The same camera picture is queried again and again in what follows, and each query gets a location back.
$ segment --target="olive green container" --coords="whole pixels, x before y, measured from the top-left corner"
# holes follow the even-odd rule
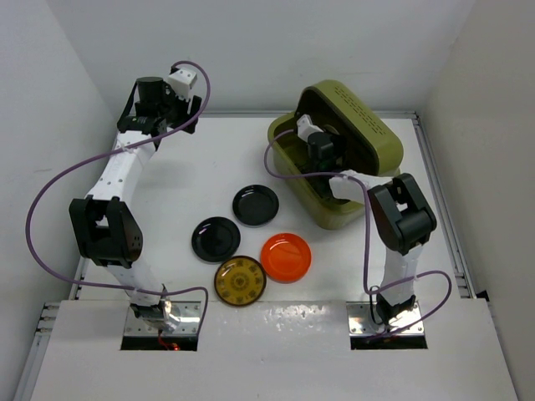
[[[313,123],[347,139],[344,170],[368,175],[394,176],[399,174],[403,146],[399,138],[363,104],[344,84],[325,80],[306,88],[295,112],[285,114],[269,126],[269,141],[283,131],[273,144],[273,162],[282,175],[298,175],[307,171],[307,145],[297,136],[297,120],[308,114]],[[320,195],[314,179],[286,180],[313,217],[318,226],[327,230],[339,229],[364,214],[364,205]]]

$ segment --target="white bracket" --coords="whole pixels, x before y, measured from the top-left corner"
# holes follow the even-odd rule
[[[317,125],[312,124],[312,120],[308,114],[303,114],[303,117],[298,119],[298,137],[307,142],[308,136],[314,132],[324,132]]]
[[[423,249],[424,247],[419,245],[412,248],[406,255],[401,255],[397,251],[386,248],[385,274],[381,287],[407,277],[414,277],[418,267],[418,258]],[[381,291],[383,298],[392,306],[407,301],[414,293],[414,280]]]
[[[148,138],[141,131],[118,133],[114,150]],[[87,195],[93,196],[97,201],[109,201],[117,196],[129,205],[143,167],[154,153],[154,144],[146,144],[111,156],[104,172]]]
[[[377,185],[384,185],[387,182],[392,181],[391,177],[376,177],[374,175],[360,174],[353,170],[342,171],[341,174],[351,175],[354,178],[362,181],[369,190]],[[329,185],[333,196],[337,199],[348,199],[358,203],[364,203],[364,194],[362,188],[356,182],[348,180],[344,177],[333,177],[329,180]]]
[[[167,77],[167,83],[180,99],[190,100],[191,90],[197,81],[197,73],[190,69],[179,69]]]
[[[156,280],[154,274],[152,274],[150,265],[142,256],[132,263],[130,269],[126,269],[123,266],[112,265],[108,265],[105,269],[114,275],[121,286],[142,288],[144,290],[155,292],[164,291],[163,284]],[[160,296],[144,294],[137,291],[127,291],[126,294],[130,297],[130,303],[140,307],[152,307],[157,305],[161,299]]]

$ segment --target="white wall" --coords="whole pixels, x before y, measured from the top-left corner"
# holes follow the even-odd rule
[[[535,399],[534,16],[533,0],[479,0],[424,114],[470,268],[489,292],[524,400]]]
[[[68,285],[42,272],[24,240],[26,211],[65,167],[111,146],[114,121],[45,2],[3,2],[0,12],[0,400],[11,400],[45,301]],[[45,261],[72,275],[77,255],[68,207],[102,165],[73,173],[38,208]]]
[[[131,77],[181,58],[208,70],[212,110],[290,109],[326,78],[375,109],[417,109],[473,3],[48,0],[114,113]]]

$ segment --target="black plate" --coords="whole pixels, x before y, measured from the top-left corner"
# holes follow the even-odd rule
[[[233,221],[225,217],[210,217],[193,231],[191,246],[203,261],[225,261],[234,255],[241,239]]]
[[[278,198],[275,192],[264,185],[250,185],[234,196],[232,209],[241,223],[262,226],[277,215]]]

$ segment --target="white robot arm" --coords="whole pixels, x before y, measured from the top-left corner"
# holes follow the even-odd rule
[[[337,149],[339,137],[323,132],[306,114],[299,118],[297,126],[298,137],[307,142],[308,153],[311,159],[316,159],[316,166],[335,166],[334,159],[344,151],[343,147]],[[324,163],[329,158],[330,164]],[[386,245],[381,287],[414,277],[423,244],[436,228],[435,215],[415,179],[409,174],[391,178],[360,174],[353,170],[342,171],[341,174],[344,176],[329,180],[333,197],[364,203],[362,188],[348,180],[348,176],[363,182],[368,192],[378,232]],[[381,291],[377,296],[377,311],[383,322],[388,322],[411,308],[414,302],[413,281],[408,281]]]
[[[165,291],[141,255],[143,235],[128,207],[138,179],[160,143],[125,147],[146,140],[148,135],[161,135],[167,126],[178,126],[196,113],[201,99],[190,95],[195,82],[196,73],[188,69],[172,70],[167,82],[155,77],[137,79],[117,124],[114,150],[124,151],[110,157],[87,196],[74,199],[69,207],[80,254],[103,266],[122,286]],[[135,103],[135,114],[130,114],[136,88],[140,100]],[[193,133],[195,125],[196,121],[192,121],[184,130]],[[126,293],[136,316],[166,328],[163,297],[137,291]]]

